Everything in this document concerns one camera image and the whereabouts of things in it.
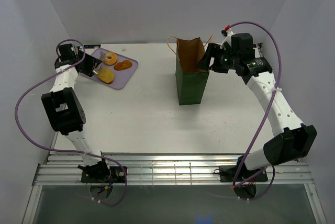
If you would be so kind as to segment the metal tongs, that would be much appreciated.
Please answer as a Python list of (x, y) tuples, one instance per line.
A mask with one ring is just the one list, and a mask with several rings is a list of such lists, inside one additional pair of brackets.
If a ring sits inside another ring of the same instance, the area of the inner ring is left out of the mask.
[(93, 68), (93, 73), (95, 75), (98, 75), (103, 63), (104, 63), (104, 58), (106, 56), (106, 53), (101, 51), (100, 52), (100, 56), (98, 59), (95, 60), (95, 65), (94, 65), (94, 68)]

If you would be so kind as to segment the green paper bag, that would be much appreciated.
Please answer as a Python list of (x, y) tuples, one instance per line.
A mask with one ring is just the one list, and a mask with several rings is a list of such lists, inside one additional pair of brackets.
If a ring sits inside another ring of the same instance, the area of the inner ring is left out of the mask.
[(175, 78), (178, 103), (180, 106), (200, 104), (209, 72), (197, 68), (197, 64), (204, 56), (207, 44), (203, 43), (200, 37), (185, 40), (169, 36), (167, 45), (170, 45), (172, 38), (176, 40), (176, 49), (171, 46), (169, 49), (176, 56)]

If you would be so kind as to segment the glazed ring donut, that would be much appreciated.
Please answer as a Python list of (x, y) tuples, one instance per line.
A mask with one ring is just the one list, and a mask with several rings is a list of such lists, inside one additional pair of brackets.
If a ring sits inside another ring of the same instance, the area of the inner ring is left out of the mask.
[(118, 56), (114, 52), (104, 52), (103, 62), (109, 66), (114, 65), (118, 62)]

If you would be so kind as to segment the brown madeleine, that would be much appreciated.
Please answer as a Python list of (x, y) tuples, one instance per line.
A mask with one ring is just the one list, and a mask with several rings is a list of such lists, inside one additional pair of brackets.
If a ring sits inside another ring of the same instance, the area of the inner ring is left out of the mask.
[(132, 67), (132, 62), (129, 60), (123, 60), (121, 62), (118, 62), (114, 65), (114, 70), (116, 71), (122, 71), (126, 70)]

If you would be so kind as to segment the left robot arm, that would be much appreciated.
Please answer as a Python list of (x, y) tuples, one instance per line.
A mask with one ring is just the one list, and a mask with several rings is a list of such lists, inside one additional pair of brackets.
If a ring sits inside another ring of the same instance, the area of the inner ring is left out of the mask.
[(80, 151), (84, 174), (93, 180), (105, 182), (111, 169), (101, 157), (102, 153), (84, 135), (86, 116), (77, 98), (74, 85), (79, 74), (92, 77), (97, 74), (102, 61), (78, 50), (71, 43), (57, 46), (59, 58), (54, 67), (58, 76), (50, 92), (41, 97), (52, 129), (65, 136)]

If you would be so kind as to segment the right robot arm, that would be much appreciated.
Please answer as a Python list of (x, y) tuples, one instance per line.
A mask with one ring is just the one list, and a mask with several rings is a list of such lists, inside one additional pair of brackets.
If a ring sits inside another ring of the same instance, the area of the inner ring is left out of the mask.
[(248, 181), (262, 168), (306, 157), (317, 131), (313, 125), (305, 125), (293, 112), (277, 87), (278, 81), (267, 59), (255, 56), (252, 36), (231, 30), (224, 30), (222, 34), (223, 42), (209, 43), (197, 67), (217, 73), (234, 70), (258, 99), (273, 133), (273, 138), (263, 148), (238, 161), (237, 176)]

